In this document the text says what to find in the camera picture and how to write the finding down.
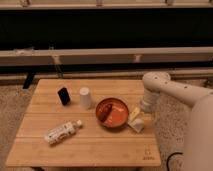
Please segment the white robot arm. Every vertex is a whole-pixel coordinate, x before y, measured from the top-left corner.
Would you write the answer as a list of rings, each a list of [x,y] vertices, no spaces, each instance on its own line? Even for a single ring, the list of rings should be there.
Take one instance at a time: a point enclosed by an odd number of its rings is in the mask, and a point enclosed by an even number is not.
[[[213,89],[172,81],[167,72],[148,72],[142,78],[140,108],[155,110],[161,93],[191,108],[183,147],[182,171],[213,171]]]

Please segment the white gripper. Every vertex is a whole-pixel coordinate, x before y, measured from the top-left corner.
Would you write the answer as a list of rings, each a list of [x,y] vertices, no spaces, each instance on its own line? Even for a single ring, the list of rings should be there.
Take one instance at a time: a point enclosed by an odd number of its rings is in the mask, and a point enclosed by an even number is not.
[[[153,113],[155,111],[159,96],[160,94],[158,92],[153,92],[145,89],[144,94],[140,100],[141,110],[145,113]],[[128,121],[133,121],[140,114],[140,108],[134,108],[134,110],[129,115]]]

